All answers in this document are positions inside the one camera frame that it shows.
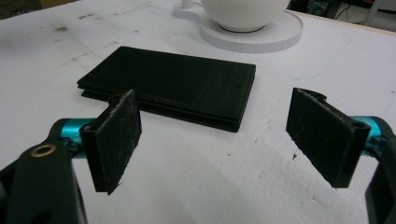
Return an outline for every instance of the dirty white surface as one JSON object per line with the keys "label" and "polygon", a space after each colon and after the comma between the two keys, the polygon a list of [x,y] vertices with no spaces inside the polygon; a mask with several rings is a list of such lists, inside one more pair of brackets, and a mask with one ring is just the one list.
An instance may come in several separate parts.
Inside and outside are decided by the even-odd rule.
{"label": "dirty white surface", "polygon": [[90,223],[367,223],[376,161],[362,157],[348,189],[332,189],[286,133],[293,87],[318,91],[348,115],[396,129],[396,37],[313,17],[276,53],[208,45],[177,0],[84,0],[0,21],[0,166],[61,118],[95,118],[106,104],[76,82],[119,46],[257,64],[238,133],[142,112],[143,134],[121,185],[94,192],[74,161]]}

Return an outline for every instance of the white table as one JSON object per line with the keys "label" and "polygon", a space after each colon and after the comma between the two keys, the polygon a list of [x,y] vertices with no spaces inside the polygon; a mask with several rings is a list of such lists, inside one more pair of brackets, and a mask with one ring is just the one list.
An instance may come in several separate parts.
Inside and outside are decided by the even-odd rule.
{"label": "white table", "polygon": [[299,14],[296,46],[233,53],[174,18],[176,3],[84,0],[0,21],[0,166],[44,140],[57,119],[102,113],[107,104],[81,97],[76,82],[119,46],[254,63],[238,133],[141,112],[139,146],[109,197],[94,191],[87,162],[74,160],[89,222],[367,223],[375,159],[360,159],[348,189],[332,189],[286,121],[292,88],[301,87],[396,130],[396,36]]}

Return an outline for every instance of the blue anodized part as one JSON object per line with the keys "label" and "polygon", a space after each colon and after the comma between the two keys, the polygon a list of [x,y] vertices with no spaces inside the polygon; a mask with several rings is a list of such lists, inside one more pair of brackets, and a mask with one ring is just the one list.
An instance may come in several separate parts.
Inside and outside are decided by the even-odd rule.
{"label": "blue anodized part", "polygon": [[77,146],[77,148],[70,149],[79,153],[78,158],[85,157],[81,136],[79,135],[79,129],[84,125],[91,123],[92,121],[93,119],[70,119],[64,124],[62,128],[61,138],[70,139]]}
{"label": "blue anodized part", "polygon": [[[376,143],[384,138],[382,137],[381,129],[379,128],[375,120],[367,116],[352,116],[351,118],[357,121],[361,121],[371,127],[371,130],[366,140],[366,148],[379,147],[381,149],[381,146],[377,145]],[[365,151],[363,151],[363,155],[372,156],[371,154]]]}

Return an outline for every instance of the white cup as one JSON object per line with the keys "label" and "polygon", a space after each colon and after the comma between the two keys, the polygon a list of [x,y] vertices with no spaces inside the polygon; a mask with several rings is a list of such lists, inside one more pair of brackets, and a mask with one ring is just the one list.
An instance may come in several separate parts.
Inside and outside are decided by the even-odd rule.
{"label": "white cup", "polygon": [[276,19],[290,0],[201,0],[206,14],[233,32],[260,30]]}

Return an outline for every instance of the black gripper pad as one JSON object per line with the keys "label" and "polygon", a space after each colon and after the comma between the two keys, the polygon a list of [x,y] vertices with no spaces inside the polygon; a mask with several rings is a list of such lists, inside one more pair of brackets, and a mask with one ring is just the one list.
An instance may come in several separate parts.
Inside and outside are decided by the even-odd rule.
{"label": "black gripper pad", "polygon": [[286,131],[333,188],[347,188],[370,132],[326,103],[326,96],[294,88]]}
{"label": "black gripper pad", "polygon": [[80,129],[95,189],[108,195],[119,185],[142,132],[134,91],[109,103],[97,119]]}

